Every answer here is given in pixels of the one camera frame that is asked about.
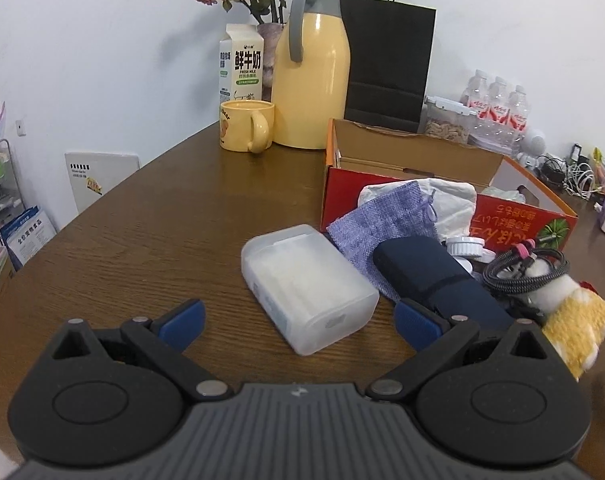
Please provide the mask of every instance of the yellow plush fur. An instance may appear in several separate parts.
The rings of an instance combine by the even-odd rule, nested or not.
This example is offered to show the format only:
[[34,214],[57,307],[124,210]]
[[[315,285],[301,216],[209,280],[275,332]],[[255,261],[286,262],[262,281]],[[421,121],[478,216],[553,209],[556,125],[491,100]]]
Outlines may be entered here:
[[579,288],[549,316],[542,331],[578,379],[605,338],[605,301],[591,290]]

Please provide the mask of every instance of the silver screw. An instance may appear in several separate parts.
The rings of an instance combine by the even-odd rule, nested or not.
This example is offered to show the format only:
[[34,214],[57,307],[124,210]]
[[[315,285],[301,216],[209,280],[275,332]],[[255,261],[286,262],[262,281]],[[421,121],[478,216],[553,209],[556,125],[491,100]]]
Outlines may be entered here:
[[219,397],[227,393],[227,389],[229,389],[227,384],[214,379],[202,381],[201,383],[198,383],[198,386],[196,386],[196,392],[204,397]]
[[371,385],[371,390],[378,395],[392,396],[402,391],[402,384],[394,379],[378,379]]

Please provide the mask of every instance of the white wall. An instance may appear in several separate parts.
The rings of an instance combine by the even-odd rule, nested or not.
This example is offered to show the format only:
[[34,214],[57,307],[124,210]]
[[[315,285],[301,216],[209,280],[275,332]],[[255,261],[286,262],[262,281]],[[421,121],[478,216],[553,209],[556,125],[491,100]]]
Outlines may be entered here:
[[[605,150],[605,0],[401,1],[438,9],[429,93],[457,98],[482,68],[526,86],[552,152]],[[145,164],[217,120],[218,40],[247,19],[192,0],[0,0],[0,99],[27,201],[62,227],[76,215],[65,151]]]

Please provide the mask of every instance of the red cardboard box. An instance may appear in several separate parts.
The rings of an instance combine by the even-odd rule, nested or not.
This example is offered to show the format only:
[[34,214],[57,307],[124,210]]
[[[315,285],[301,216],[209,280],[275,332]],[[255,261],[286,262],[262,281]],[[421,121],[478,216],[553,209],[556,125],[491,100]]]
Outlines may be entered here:
[[[424,135],[333,120],[327,134],[321,230],[357,207],[364,186],[437,177],[473,184],[478,192],[471,235],[492,251],[525,238],[556,234],[562,248],[577,222],[575,212],[509,157]],[[488,186],[519,190],[526,204],[480,195]]]

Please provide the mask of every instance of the gray ribbed panel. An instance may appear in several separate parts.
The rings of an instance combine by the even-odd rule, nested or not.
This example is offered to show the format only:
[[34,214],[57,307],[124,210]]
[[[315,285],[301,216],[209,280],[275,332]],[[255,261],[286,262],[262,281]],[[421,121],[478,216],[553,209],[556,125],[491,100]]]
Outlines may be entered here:
[[[306,390],[301,396],[294,392]],[[363,399],[351,384],[247,384],[196,406],[153,453],[104,470],[28,462],[10,480],[588,480],[571,463],[494,472],[429,444],[396,404]]]

